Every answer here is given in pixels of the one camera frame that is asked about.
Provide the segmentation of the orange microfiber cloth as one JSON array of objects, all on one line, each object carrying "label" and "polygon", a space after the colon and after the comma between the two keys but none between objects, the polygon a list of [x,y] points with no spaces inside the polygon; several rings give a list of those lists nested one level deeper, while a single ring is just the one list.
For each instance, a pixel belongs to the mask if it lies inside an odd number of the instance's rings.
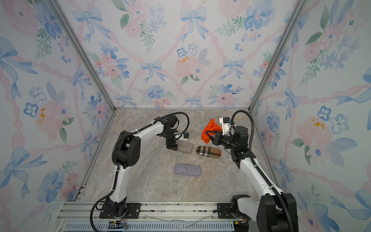
[{"label": "orange microfiber cloth", "polygon": [[214,119],[211,119],[208,125],[205,127],[202,133],[202,140],[208,144],[211,139],[209,135],[215,135],[216,131],[222,131],[222,128],[215,122]]}]

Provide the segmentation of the grey stone-pattern eyeglass case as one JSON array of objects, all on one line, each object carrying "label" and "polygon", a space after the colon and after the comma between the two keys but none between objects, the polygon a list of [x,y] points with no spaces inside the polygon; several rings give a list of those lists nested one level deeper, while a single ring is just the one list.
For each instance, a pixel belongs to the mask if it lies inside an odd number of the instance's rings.
[{"label": "grey stone-pattern eyeglass case", "polygon": [[194,145],[190,142],[186,141],[179,141],[177,142],[177,151],[185,154],[191,154],[193,150]]}]

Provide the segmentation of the brown plaid eyeglass case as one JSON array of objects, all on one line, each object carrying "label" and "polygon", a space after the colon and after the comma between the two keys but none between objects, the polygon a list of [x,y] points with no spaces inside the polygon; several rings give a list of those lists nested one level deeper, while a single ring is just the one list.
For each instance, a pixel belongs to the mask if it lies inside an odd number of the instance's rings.
[{"label": "brown plaid eyeglass case", "polygon": [[196,148],[196,153],[200,156],[220,158],[221,150],[218,148],[208,147],[208,146],[198,146]]}]

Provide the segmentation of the purple fabric eyeglass case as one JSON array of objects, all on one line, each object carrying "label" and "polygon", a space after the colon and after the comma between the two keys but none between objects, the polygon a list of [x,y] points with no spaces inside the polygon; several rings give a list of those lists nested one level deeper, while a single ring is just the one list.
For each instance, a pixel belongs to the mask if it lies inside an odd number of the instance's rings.
[{"label": "purple fabric eyeglass case", "polygon": [[190,164],[176,164],[174,172],[182,176],[198,177],[202,174],[202,170],[199,166]]}]

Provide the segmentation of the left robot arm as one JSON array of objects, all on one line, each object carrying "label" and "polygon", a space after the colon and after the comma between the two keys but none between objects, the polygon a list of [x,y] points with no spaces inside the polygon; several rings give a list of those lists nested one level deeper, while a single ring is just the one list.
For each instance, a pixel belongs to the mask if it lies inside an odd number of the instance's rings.
[{"label": "left robot arm", "polygon": [[122,218],[127,212],[127,186],[131,169],[139,161],[141,147],[148,140],[154,136],[163,137],[167,149],[178,150],[175,136],[177,130],[174,128],[178,122],[175,114],[170,114],[157,117],[140,129],[130,132],[125,130],[120,134],[112,151],[112,162],[116,166],[113,187],[109,194],[99,200],[104,202],[100,209],[101,218]]}]

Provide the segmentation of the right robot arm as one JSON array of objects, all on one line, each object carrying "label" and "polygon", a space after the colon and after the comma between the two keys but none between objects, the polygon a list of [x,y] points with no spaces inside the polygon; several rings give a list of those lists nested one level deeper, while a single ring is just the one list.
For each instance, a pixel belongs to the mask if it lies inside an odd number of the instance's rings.
[{"label": "right robot arm", "polygon": [[233,134],[207,130],[206,135],[213,145],[231,151],[231,158],[247,176],[260,201],[247,195],[235,195],[231,210],[235,217],[250,219],[257,223],[261,232],[297,232],[299,230],[297,203],[290,193],[284,193],[261,168],[250,145],[252,136],[248,129],[237,126]]}]

